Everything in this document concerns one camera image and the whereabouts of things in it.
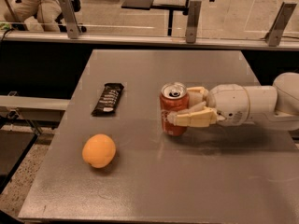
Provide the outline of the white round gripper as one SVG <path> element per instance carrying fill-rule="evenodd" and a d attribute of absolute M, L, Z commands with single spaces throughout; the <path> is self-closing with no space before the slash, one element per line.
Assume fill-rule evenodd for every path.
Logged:
<path fill-rule="evenodd" d="M 244 87 L 219 85 L 209 92 L 204 87 L 189 87 L 187 92 L 190 108 L 167 115 L 168 122 L 175 126 L 205 128 L 216 123 L 239 126 L 248 117 L 249 97 Z"/>

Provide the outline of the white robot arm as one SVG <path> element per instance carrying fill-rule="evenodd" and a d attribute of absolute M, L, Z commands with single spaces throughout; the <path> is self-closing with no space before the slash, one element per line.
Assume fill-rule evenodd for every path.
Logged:
<path fill-rule="evenodd" d="M 179 127 L 204 128 L 253 123 L 271 130 L 299 129 L 298 73 L 282 73 L 270 86 L 221 84 L 211 90 L 191 87 L 185 109 L 171 111 L 166 120 Z"/>

